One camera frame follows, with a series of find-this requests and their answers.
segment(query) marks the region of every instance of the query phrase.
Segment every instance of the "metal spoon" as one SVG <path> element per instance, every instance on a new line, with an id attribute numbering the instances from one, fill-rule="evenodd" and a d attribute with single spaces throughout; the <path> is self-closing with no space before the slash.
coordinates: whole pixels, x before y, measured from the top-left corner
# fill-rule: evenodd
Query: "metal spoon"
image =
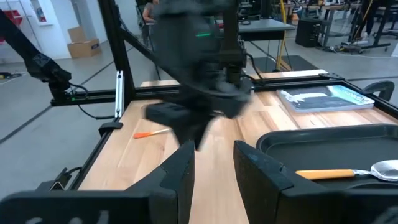
<path id="1" fill-rule="evenodd" d="M 372 175 L 378 179 L 395 182 L 398 181 L 398 160 L 381 161 L 373 164 L 370 171 L 367 170 L 300 170 L 296 174 L 308 180 L 332 179 L 342 177 L 354 177 L 356 175 Z"/>

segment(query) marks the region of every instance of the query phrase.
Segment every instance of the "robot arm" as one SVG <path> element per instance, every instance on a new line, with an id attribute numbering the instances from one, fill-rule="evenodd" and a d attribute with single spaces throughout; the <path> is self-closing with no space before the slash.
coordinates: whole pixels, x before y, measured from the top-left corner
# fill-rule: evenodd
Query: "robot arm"
<path id="1" fill-rule="evenodd" d="M 55 99 L 65 98 L 71 74 L 42 54 L 18 29 L 18 27 L 0 10 L 0 36 L 24 59 L 29 74 L 49 83 Z"/>

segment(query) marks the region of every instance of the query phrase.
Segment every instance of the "orange handle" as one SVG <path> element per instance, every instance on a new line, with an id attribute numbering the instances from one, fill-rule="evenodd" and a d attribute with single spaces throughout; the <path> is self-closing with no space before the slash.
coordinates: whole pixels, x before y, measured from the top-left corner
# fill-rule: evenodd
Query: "orange handle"
<path id="1" fill-rule="evenodd" d="M 296 174 L 298 174 L 308 180 L 354 177 L 355 176 L 353 170 L 300 170 L 300 171 L 296 171 Z"/>

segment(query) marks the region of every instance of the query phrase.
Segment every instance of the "cardboard box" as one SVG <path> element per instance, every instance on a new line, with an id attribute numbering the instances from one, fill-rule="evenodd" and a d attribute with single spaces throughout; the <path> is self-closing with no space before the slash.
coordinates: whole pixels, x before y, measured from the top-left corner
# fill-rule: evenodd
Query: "cardboard box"
<path id="1" fill-rule="evenodd" d="M 92 57 L 101 53 L 100 41 L 98 39 L 86 40 L 68 44 L 72 58 Z"/>
<path id="2" fill-rule="evenodd" d="M 83 42 L 83 41 L 87 40 L 85 31 L 83 30 L 82 27 L 75 27 L 75 28 L 68 29 L 68 33 L 69 33 L 69 37 L 70 37 L 70 40 L 72 41 L 72 43 Z"/>
<path id="3" fill-rule="evenodd" d="M 72 41 L 72 43 L 68 44 L 72 58 L 92 57 L 101 53 L 99 40 L 87 40 L 82 27 L 68 29 L 68 33 Z"/>

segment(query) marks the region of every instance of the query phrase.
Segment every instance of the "orange marker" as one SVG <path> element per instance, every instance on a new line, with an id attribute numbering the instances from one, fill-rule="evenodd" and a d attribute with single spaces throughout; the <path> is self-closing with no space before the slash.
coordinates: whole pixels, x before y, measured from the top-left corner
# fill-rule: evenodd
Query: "orange marker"
<path id="1" fill-rule="evenodd" d="M 144 138 L 144 137 L 148 137 L 148 136 L 153 136 L 155 134 L 160 134 L 160 133 L 165 133 L 167 131 L 170 131 L 169 128 L 167 129 L 163 129 L 160 131 L 153 131 L 153 132 L 149 132 L 149 133 L 136 133 L 133 135 L 133 138 L 137 139 L 137 138 Z"/>

